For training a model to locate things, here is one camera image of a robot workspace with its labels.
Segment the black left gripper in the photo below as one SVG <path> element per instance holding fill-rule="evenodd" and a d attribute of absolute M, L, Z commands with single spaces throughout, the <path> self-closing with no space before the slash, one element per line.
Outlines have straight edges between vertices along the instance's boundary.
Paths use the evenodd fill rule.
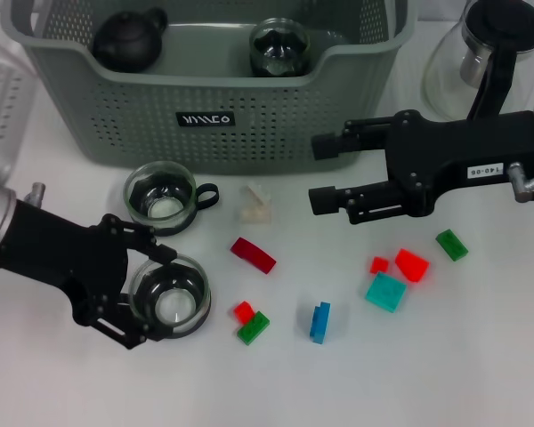
<path fill-rule="evenodd" d="M 0 269 L 60 289 L 76 323 L 131 350 L 166 339 L 174 329 L 137 318 L 129 305 L 108 307 L 124 284 L 127 250 L 161 265 L 177 258 L 173 248 L 157 242 L 150 226 L 107 213 L 99 224 L 84 227 L 17 201 L 0 243 Z"/>

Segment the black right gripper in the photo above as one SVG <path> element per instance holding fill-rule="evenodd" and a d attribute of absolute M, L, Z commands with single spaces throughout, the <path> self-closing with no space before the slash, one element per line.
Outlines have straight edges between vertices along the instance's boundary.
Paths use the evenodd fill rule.
<path fill-rule="evenodd" d="M 434 122 L 416 110 L 349 120 L 340 134 L 311 138 L 316 160 L 381 149 L 389 181 L 308 191 L 314 215 L 346 211 L 352 225 L 402 216 L 424 217 L 454 189 L 505 183 L 513 163 L 534 177 L 534 113 L 473 121 Z"/>

